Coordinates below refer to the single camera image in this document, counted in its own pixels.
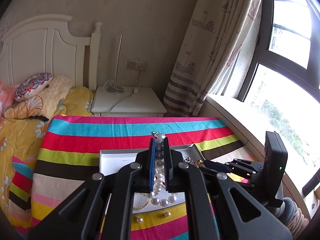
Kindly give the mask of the gloved right hand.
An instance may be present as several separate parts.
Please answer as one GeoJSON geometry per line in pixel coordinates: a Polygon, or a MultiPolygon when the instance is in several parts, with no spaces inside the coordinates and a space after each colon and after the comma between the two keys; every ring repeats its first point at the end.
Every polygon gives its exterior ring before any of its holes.
{"type": "Polygon", "coordinates": [[[309,223],[301,209],[289,197],[284,197],[280,207],[270,208],[270,212],[289,229],[293,237],[297,237],[309,223]]]}

